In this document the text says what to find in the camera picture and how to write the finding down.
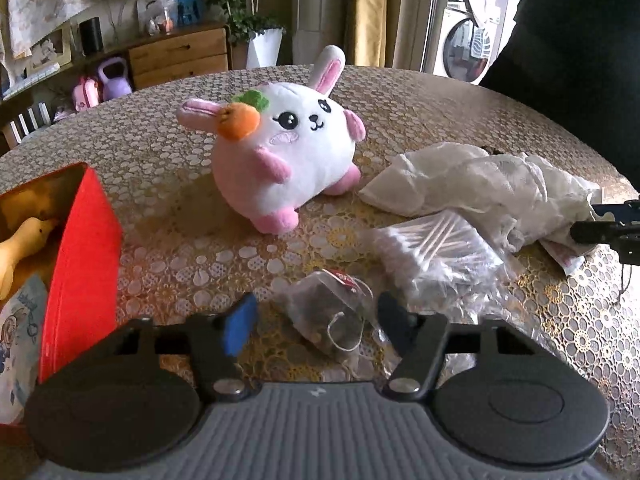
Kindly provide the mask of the cotton swab packet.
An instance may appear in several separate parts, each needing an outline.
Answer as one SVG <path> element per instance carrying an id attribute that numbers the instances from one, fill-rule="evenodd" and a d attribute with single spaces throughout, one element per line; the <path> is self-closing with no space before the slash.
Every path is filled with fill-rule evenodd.
<path id="1" fill-rule="evenodd" d="M 441 304 L 509 271 L 504 253 L 453 210 L 373 229 L 367 241 L 410 304 Z"/>

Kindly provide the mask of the white plastic bag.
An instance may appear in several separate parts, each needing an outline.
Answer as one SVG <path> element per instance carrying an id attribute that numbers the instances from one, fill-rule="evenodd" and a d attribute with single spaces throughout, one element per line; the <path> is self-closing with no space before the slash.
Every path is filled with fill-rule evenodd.
<path id="1" fill-rule="evenodd" d="M 498 247 L 519 252 L 537 240 L 577 249 L 568 230 L 596 218 L 593 206 L 603 193 L 597 183 L 538 155 L 491 155 L 444 142 L 395 156 L 359 196 L 406 218 L 455 209 Z"/>

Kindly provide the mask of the yellow duck toy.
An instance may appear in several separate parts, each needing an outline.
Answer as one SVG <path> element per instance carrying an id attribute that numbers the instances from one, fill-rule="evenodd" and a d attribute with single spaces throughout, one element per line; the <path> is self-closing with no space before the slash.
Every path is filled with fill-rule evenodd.
<path id="1" fill-rule="evenodd" d="M 0 245 L 0 298 L 5 300 L 13 285 L 14 273 L 18 264 L 27 257 L 35 255 L 46 246 L 48 237 L 58 225 L 58 220 L 40 220 L 27 218 L 18 229 Z"/>

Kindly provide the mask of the clear bubble wrap sheet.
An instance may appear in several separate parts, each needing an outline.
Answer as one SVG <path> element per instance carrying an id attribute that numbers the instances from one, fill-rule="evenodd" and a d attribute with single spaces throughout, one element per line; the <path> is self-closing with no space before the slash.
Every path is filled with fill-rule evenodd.
<path id="1" fill-rule="evenodd" d="M 480 284 L 433 289 L 421 299 L 405 302 L 405 308 L 412 314 L 440 313 L 453 323 L 477 325 L 485 320 L 503 320 L 542 348 L 551 350 L 549 339 L 536 316 L 529 313 L 509 289 L 509 285 L 523 273 L 521 263 L 511 258 Z"/>

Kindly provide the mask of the small pink white packet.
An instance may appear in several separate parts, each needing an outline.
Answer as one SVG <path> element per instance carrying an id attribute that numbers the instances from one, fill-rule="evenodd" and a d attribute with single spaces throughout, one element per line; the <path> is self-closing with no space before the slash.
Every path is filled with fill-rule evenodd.
<path id="1" fill-rule="evenodd" d="M 576 255 L 573 249 L 552 240 L 540 240 L 541 247 L 560 266 L 566 276 L 571 276 L 585 263 L 585 257 Z"/>

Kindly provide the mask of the patterned lace tablecloth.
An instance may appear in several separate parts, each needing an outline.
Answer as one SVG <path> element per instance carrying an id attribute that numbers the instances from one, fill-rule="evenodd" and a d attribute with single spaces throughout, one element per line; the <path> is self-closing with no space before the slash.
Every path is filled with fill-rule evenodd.
<path id="1" fill-rule="evenodd" d="M 280 237 L 259 235 L 220 198 L 210 174 L 213 139 L 186 131 L 175 112 L 186 99 L 223 101 L 266 81 L 308 77 L 305 66 L 188 78 L 138 91 L 63 120 L 1 159 L 2 188 L 86 162 L 99 175 L 122 226 L 119 321 L 149 315 L 181 322 L 198 310 L 224 310 L 242 292 L 262 300 L 260 320 L 242 355 L 244 372 L 268 380 L 371 378 L 387 372 L 392 352 L 363 343 L 360 362 L 343 365 L 306 344 L 269 304 L 270 297 L 318 268 L 343 270 L 371 286 L 381 269 L 362 234 L 393 222 L 348 194 L 319 198 Z M 634 188 L 589 146 L 529 107 L 499 93 L 408 70 L 349 66 L 332 96 L 367 128 L 357 148 L 363 177 L 398 154 L 439 142 L 474 144 L 503 153 L 536 154 L 596 182 L 608 202 Z M 614 252 L 597 249 L 565 276 L 538 246 L 520 255 L 512 285 L 564 358 L 610 401 L 611 425 L 600 457 L 615 477 L 639 474 L 639 287 L 623 288 Z"/>

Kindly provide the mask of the red cardboard box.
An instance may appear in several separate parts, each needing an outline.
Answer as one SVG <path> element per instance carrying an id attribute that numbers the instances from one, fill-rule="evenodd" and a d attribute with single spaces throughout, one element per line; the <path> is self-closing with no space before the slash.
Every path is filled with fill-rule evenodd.
<path id="1" fill-rule="evenodd" d="M 116 281 L 122 228 L 96 172 L 84 162 L 55 170 L 1 196 L 1 243 L 24 220 L 58 220 L 46 246 L 15 269 L 6 302 L 38 274 L 47 307 L 41 338 L 40 384 L 116 326 Z M 1 424 L 1 475 L 23 479 L 35 467 L 24 413 Z"/>

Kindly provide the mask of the white pink bunny plush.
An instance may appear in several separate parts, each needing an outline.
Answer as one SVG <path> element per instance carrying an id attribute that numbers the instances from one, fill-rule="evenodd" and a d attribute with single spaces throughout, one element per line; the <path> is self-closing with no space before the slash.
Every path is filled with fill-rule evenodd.
<path id="1" fill-rule="evenodd" d="M 270 82 L 229 103 L 188 99 L 178 109 L 180 125 L 215 136 L 217 188 L 262 234 L 293 231 L 301 206 L 360 180 L 354 156 L 366 127 L 330 97 L 344 67 L 344 51 L 330 44 L 306 84 Z"/>

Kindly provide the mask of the washing machine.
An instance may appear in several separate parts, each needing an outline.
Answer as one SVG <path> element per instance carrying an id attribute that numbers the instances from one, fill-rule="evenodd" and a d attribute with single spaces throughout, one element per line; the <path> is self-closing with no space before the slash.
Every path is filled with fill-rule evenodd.
<path id="1" fill-rule="evenodd" d="M 437 0 L 435 18 L 435 50 L 428 70 L 436 76 L 478 84 L 495 47 L 498 6 L 491 6 L 488 20 L 479 25 L 469 0 Z"/>

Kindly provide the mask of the purple kettlebell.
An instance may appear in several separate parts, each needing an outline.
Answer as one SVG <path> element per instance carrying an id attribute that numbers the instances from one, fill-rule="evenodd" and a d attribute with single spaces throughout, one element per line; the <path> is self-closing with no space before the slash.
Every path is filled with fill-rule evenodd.
<path id="1" fill-rule="evenodd" d="M 98 66 L 98 76 L 102 82 L 104 101 L 129 96 L 132 93 L 128 80 L 127 61 L 120 56 L 109 58 Z"/>

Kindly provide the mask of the pink toy case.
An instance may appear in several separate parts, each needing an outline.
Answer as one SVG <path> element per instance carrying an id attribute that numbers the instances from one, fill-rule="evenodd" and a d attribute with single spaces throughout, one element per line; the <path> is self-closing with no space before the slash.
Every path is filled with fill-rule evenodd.
<path id="1" fill-rule="evenodd" d="M 92 77 L 82 76 L 73 90 L 72 99 L 77 113 L 98 106 L 101 103 L 99 83 Z"/>

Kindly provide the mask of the white plant pot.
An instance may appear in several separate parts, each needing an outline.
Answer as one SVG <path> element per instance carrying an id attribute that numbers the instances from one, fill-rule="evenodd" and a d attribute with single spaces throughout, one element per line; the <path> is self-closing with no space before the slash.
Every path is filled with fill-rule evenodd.
<path id="1" fill-rule="evenodd" d="M 247 46 L 246 68 L 276 66 L 283 33 L 282 28 L 270 28 L 261 34 L 254 34 Z"/>

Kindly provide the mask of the yellow curtain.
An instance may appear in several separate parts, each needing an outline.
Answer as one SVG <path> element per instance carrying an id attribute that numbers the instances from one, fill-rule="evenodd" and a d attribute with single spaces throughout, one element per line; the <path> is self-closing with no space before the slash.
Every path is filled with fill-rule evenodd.
<path id="1" fill-rule="evenodd" d="M 385 65 L 387 0 L 347 0 L 347 61 L 358 66 Z"/>

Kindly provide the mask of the black speaker cylinder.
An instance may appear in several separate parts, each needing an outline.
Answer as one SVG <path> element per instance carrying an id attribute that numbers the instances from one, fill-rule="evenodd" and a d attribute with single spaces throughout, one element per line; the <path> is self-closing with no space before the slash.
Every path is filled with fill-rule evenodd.
<path id="1" fill-rule="evenodd" d="M 100 19 L 97 16 L 78 25 L 82 54 L 91 58 L 104 50 Z"/>

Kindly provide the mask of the photo frame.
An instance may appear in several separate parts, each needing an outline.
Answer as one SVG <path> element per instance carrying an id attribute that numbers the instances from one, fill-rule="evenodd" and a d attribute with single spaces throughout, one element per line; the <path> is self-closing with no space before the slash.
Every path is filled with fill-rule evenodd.
<path id="1" fill-rule="evenodd" d="M 70 28 L 61 26 L 32 47 L 32 56 L 26 65 L 26 74 L 32 76 L 55 64 L 64 66 L 72 62 Z"/>

